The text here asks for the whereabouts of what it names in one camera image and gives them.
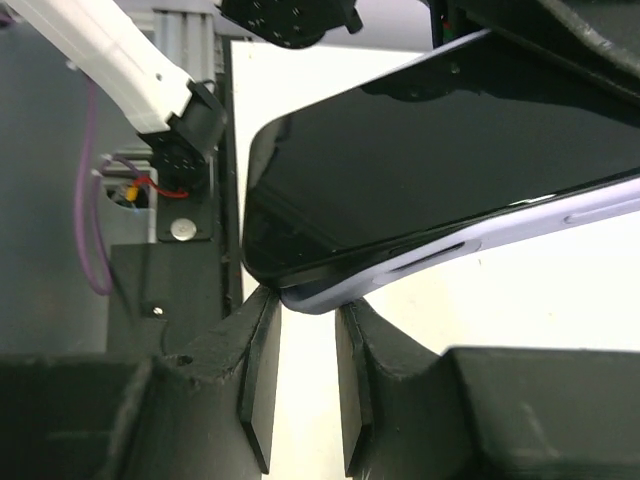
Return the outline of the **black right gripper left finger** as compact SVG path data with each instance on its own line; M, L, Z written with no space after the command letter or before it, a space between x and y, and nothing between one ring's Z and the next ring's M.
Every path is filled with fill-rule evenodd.
M270 467L281 305L256 289L166 355L5 355L5 479L259 479Z

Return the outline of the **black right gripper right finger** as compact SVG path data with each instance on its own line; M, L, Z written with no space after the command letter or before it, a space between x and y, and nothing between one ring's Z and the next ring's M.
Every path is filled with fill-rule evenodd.
M437 354L358 300L335 313L352 479L635 479L635 352Z

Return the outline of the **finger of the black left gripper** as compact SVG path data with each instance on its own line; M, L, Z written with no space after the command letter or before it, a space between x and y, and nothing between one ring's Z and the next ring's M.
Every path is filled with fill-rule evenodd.
M481 29L537 52L627 100L639 98L637 1L431 1L435 46Z

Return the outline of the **black phone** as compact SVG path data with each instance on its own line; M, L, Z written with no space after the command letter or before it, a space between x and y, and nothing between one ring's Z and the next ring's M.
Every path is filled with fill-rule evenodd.
M638 207L638 104L484 30L263 126L242 254L321 314Z

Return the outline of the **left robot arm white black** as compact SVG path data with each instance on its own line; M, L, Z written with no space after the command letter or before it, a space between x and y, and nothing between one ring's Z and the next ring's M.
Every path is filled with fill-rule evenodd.
M433 1L434 48L374 79L393 78L491 33L545 64L570 71L631 105L639 102L635 1ZM12 8L93 80L151 149L159 192L202 196L227 115L211 80L195 80L156 48L113 1L15 1ZM319 43L363 23L352 1L220 1L222 16L286 49Z

